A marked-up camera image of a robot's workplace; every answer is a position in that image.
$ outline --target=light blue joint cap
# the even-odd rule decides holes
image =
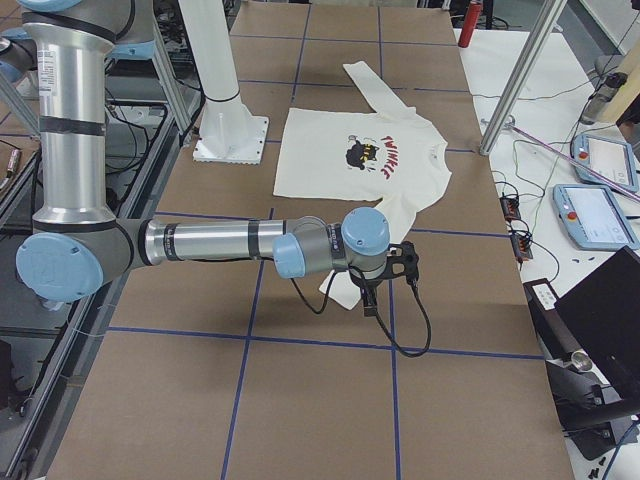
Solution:
[[[115,60],[150,60],[155,51],[156,43],[153,40],[142,43],[123,43],[116,45],[108,57]]]
[[[7,28],[1,35],[7,40],[31,40],[31,35],[22,27]]]
[[[34,12],[61,12],[75,7],[82,0],[18,0],[23,7]]]
[[[387,251],[391,235],[385,216],[375,208],[352,210],[342,222],[345,245],[360,255],[375,257]]]
[[[16,253],[20,278],[38,295],[73,302],[95,293],[103,282],[100,262],[83,244],[59,233],[37,233]]]
[[[9,83],[17,82],[22,78],[22,72],[6,62],[0,62],[0,72],[2,72],[2,75],[4,75],[4,78],[6,78]]]
[[[273,241],[273,261],[282,278],[304,277],[304,255],[293,233],[286,233]]]

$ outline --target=red bottle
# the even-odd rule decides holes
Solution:
[[[469,2],[469,8],[467,14],[464,17],[464,25],[462,26],[462,33],[460,33],[460,40],[458,40],[458,46],[467,48],[471,41],[471,35],[476,28],[478,18],[482,12],[482,0],[471,0]]]

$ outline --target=white table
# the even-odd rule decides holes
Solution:
[[[525,32],[479,30],[474,33],[471,45],[461,49],[469,88],[474,95],[492,97],[502,94],[527,36],[528,33]],[[587,80],[586,74],[562,34],[554,33],[549,38],[520,98],[552,96],[572,89]],[[567,142],[571,138],[572,128],[586,99],[592,92],[593,87],[587,83],[572,92],[552,99],[519,100],[512,114],[518,127],[534,137],[546,143]],[[474,97],[479,122],[491,118],[497,102],[497,98]],[[606,127],[606,125],[596,124],[591,127],[581,125],[579,131],[600,127]],[[484,125],[481,124],[480,128],[484,131]],[[597,134],[603,137],[622,138],[615,126],[598,130]],[[541,191],[535,186],[516,177],[513,147],[514,141],[520,139],[522,137],[511,131],[505,131],[500,135],[490,155],[492,169],[503,173],[507,181],[517,187],[520,194],[540,194]],[[568,145],[556,147],[568,152]],[[542,148],[526,143],[518,143],[516,148],[520,176],[544,186],[549,180],[556,157]],[[496,181],[503,180],[501,173],[494,173]],[[578,183],[573,167],[562,159],[558,161],[548,181],[544,198],[538,201],[531,196],[522,197],[520,211],[523,219],[534,229],[534,240],[551,250],[560,262],[560,273],[553,282],[553,286],[562,296],[601,265],[612,253],[579,250],[572,243],[552,207],[551,188],[560,183]],[[497,185],[497,187],[498,192],[502,192],[503,185]],[[509,187],[505,188],[505,193],[511,191]],[[626,215],[640,215],[640,204],[627,200],[621,195],[616,197]],[[535,222],[538,204],[539,212]],[[635,221],[631,224],[636,234],[640,234],[640,222]],[[524,263],[521,270],[522,281],[542,277],[552,278],[556,271],[555,261],[539,247],[534,245],[532,248],[534,259]],[[585,460],[570,440],[567,441],[567,449],[576,479],[586,478],[591,469],[596,467],[600,468],[599,477],[602,477],[606,464],[603,468],[597,464],[597,460],[593,462]],[[627,445],[618,455],[608,480],[635,480],[638,478],[638,472],[640,472],[640,445]]]

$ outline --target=cartoon character print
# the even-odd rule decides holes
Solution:
[[[356,135],[349,135],[346,154],[349,169],[358,168],[368,172],[375,171],[378,161],[376,154],[380,150],[375,144],[375,140],[371,138],[363,138],[362,142],[360,142]]]

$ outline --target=white label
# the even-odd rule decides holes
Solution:
[[[536,294],[545,310],[553,310],[556,308],[556,296],[549,288],[549,285],[546,283],[534,285],[533,292]]]
[[[56,95],[56,53],[38,50],[39,92],[43,97]]]

